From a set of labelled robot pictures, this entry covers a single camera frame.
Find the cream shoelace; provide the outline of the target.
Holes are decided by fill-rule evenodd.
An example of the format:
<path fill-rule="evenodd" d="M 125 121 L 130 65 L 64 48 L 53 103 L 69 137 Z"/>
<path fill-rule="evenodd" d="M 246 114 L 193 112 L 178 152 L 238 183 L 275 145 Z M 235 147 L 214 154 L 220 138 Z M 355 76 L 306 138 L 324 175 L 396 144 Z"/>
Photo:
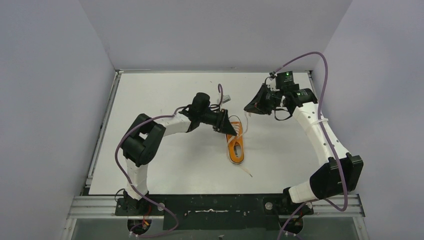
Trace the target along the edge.
<path fill-rule="evenodd" d="M 245 123 L 243 123 L 242 121 L 242 124 L 243 124 L 243 126 L 244 127 L 246 127 L 246 126 L 248 126 L 247 128 L 249 129 L 249 116 L 250 116 L 250 114 L 249 113 L 247 113 L 246 111 L 244 112 L 244 117 L 245 117 Z M 243 162 L 242 162 L 242 164 L 240 164 L 240 165 L 236 165 L 236 164 L 233 164 L 232 162 L 232 164 L 233 165 L 235 165 L 235 166 L 237 166 L 237 167 L 239 167 L 240 169 L 242 169 L 244 172 L 246 172 L 251 178 L 253 177 L 253 175 L 251 174 L 251 172 L 243 165 Z"/>

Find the orange canvas sneaker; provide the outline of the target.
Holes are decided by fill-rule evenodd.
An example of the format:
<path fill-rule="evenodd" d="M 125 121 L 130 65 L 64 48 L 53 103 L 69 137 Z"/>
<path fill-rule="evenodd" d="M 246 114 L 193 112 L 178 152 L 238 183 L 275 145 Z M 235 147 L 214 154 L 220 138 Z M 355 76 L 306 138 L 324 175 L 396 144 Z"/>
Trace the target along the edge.
<path fill-rule="evenodd" d="M 243 137 L 248 130 L 248 125 L 243 126 L 240 117 L 237 115 L 231 115 L 229 118 L 231 126 L 234 128 L 236 135 L 225 135 L 227 144 L 227 157 L 234 165 L 241 165 L 245 159 Z"/>

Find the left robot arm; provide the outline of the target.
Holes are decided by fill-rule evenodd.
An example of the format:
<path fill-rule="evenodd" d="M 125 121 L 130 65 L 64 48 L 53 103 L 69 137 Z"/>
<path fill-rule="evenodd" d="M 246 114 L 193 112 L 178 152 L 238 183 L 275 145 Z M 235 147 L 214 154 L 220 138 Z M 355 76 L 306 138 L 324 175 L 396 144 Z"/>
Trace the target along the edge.
<path fill-rule="evenodd" d="M 164 137 L 190 133 L 200 124 L 210 125 L 218 133 L 237 136 L 228 110 L 213 111 L 210 105 L 210 96 L 198 92 L 191 104 L 177 108 L 172 115 L 149 117 L 142 113 L 134 120 L 116 148 L 116 152 L 122 150 L 126 160 L 127 170 L 124 175 L 127 186 L 123 197 L 133 212 L 140 214 L 148 207 L 148 165 L 155 157 Z"/>

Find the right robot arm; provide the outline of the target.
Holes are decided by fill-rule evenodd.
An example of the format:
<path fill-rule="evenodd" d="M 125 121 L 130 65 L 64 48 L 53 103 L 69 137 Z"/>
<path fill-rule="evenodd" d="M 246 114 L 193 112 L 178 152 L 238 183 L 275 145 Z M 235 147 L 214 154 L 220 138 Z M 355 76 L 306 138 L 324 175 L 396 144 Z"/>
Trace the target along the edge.
<path fill-rule="evenodd" d="M 274 75 L 261 85 L 254 98 L 244 107 L 251 114 L 270 115 L 284 110 L 304 130 L 317 155 L 319 168 L 303 183 L 284 189 L 282 209 L 295 213 L 301 203 L 324 200 L 354 191 L 364 162 L 352 155 L 339 141 L 328 119 L 319 112 L 319 101 L 310 88 L 301 88 L 292 71 Z"/>

